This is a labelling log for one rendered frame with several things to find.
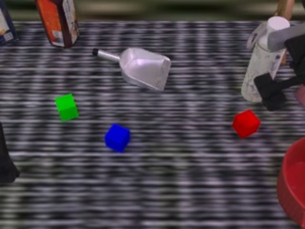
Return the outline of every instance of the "bottle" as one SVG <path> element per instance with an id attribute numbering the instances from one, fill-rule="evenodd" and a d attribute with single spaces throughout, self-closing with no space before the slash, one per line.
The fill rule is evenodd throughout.
<path id="1" fill-rule="evenodd" d="M 13 21 L 4 0 L 0 0 L 0 46 L 18 40 Z"/>
<path id="2" fill-rule="evenodd" d="M 277 52 L 268 50 L 268 35 L 288 27 L 290 27 L 290 23 L 287 19 L 274 16 L 267 23 L 263 22 L 258 26 L 249 37 L 247 47 L 252 48 L 254 46 L 254 50 L 241 89 L 245 100 L 252 103 L 262 101 L 254 84 L 254 78 L 269 72 L 272 79 L 274 79 L 286 51 L 286 49 Z"/>
<path id="3" fill-rule="evenodd" d="M 35 0 L 49 42 L 70 48 L 79 37 L 73 0 Z"/>

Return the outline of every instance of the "wooden stick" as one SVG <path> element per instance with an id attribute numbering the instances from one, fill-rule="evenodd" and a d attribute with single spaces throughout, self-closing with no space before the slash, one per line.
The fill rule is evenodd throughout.
<path id="1" fill-rule="evenodd" d="M 292 17 L 292 9 L 294 7 L 295 0 L 279 0 L 277 4 L 277 9 L 274 13 L 275 16 L 281 16 L 283 18 L 286 18 L 288 21 L 290 21 Z M 286 56 L 287 53 L 285 52 L 281 65 L 286 64 Z"/>

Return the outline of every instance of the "red box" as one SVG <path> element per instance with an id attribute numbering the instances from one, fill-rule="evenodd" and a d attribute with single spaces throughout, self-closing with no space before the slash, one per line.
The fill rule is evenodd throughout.
<path id="1" fill-rule="evenodd" d="M 260 123 L 261 121 L 251 110 L 246 110 L 235 115 L 232 127 L 241 138 L 245 138 L 254 134 Z"/>

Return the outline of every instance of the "dustpan handle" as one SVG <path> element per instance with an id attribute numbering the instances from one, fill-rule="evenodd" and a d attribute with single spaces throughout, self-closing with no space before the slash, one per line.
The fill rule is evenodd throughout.
<path id="1" fill-rule="evenodd" d="M 109 60 L 109 61 L 114 61 L 114 62 L 120 61 L 120 56 L 115 55 L 110 52 L 103 51 L 103 50 L 93 49 L 92 54 L 94 56 L 98 56 L 98 57 L 101 57 L 101 58 Z"/>

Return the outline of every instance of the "gray object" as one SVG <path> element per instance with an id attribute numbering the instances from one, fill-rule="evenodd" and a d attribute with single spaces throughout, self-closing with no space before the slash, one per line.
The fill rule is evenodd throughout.
<path id="1" fill-rule="evenodd" d="M 305 23 L 275 31 L 268 36 L 268 49 L 276 52 L 285 48 L 285 41 L 305 34 Z"/>
<path id="2" fill-rule="evenodd" d="M 118 56 L 98 49 L 93 55 L 120 64 L 126 82 L 156 91 L 163 91 L 171 67 L 168 57 L 140 48 L 128 48 Z"/>

